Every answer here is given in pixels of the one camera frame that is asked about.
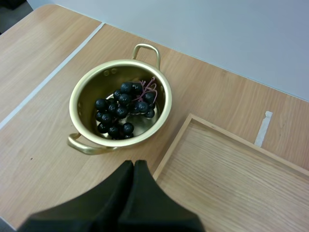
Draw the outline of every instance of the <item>grape stem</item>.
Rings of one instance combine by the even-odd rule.
[[[146,87],[144,87],[144,85],[146,84],[146,81],[139,81],[141,86],[142,86],[142,94],[139,95],[136,99],[132,100],[132,101],[136,101],[138,100],[139,102],[142,102],[143,101],[143,96],[148,93],[148,92],[155,92],[155,98],[154,98],[154,102],[158,96],[158,91],[156,90],[156,83],[153,83],[152,82],[155,81],[155,77],[152,77],[150,82],[148,83],[148,85]]]

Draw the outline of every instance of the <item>black object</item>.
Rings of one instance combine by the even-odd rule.
[[[133,185],[118,220],[119,232],[203,232],[196,214],[175,203],[156,184],[144,160],[136,161]]]
[[[0,0],[0,6],[4,6],[8,9],[16,9],[18,6],[23,4],[26,0]]]
[[[153,118],[155,116],[155,111],[153,109],[149,109],[147,113],[144,114],[147,118]]]
[[[118,100],[121,105],[128,105],[131,102],[131,96],[123,93],[119,96]]]
[[[131,133],[133,133],[133,131],[134,131],[134,126],[133,126],[133,124],[130,123],[130,122],[126,122],[126,123],[124,124],[124,134],[125,134],[125,135],[130,135]]]
[[[121,93],[130,93],[132,90],[132,83],[131,82],[124,82],[120,86]]]
[[[129,111],[127,110],[127,108],[121,105],[116,110],[116,114],[119,118],[125,118],[128,113]]]
[[[19,232],[114,232],[133,179],[133,163],[125,161],[102,183],[83,195],[31,215]]]
[[[137,107],[138,107],[139,112],[143,114],[145,114],[149,109],[149,105],[143,101],[139,102]]]
[[[31,215],[19,232],[204,232],[196,214],[168,197],[147,163],[125,161],[83,195]]]
[[[108,103],[105,99],[97,99],[95,103],[95,107],[99,111],[105,111],[108,107]]]

